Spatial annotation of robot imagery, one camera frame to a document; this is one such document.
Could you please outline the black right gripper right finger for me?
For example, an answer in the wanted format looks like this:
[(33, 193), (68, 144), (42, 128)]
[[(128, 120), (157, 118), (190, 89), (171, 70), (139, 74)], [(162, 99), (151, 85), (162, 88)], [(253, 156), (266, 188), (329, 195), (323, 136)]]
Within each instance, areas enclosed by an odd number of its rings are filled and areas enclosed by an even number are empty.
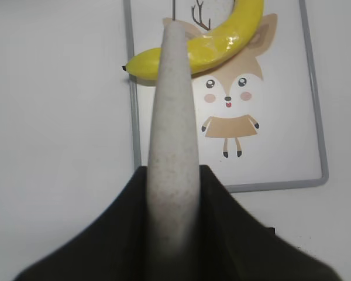
[(199, 167), (197, 280), (340, 280), (247, 212), (207, 165)]

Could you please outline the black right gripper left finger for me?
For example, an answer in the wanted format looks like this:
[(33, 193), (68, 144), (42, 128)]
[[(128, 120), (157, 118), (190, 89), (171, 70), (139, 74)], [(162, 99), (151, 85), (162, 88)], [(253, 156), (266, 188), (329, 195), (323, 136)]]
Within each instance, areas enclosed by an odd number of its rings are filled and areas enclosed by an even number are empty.
[(146, 179), (142, 166), (91, 225), (15, 279), (163, 280), (146, 257)]

